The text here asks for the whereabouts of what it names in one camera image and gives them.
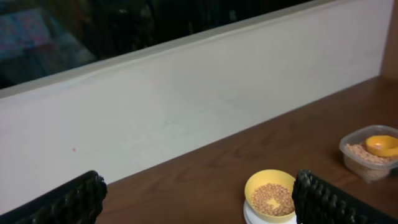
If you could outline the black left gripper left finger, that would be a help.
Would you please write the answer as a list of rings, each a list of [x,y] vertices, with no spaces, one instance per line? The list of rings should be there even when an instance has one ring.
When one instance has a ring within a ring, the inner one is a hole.
[[[6,224],[91,224],[103,210],[107,185],[91,170],[1,215]]]

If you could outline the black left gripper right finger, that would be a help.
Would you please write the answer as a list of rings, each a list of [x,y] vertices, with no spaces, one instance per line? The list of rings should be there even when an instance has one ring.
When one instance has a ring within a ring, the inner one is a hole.
[[[298,224],[397,224],[397,219],[311,173],[298,171],[292,199]]]

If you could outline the yellow plastic scoop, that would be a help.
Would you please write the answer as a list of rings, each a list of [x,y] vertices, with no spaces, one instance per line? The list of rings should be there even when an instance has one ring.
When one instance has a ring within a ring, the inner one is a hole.
[[[397,138],[388,135],[377,135],[365,141],[367,150],[379,157],[397,156]]]

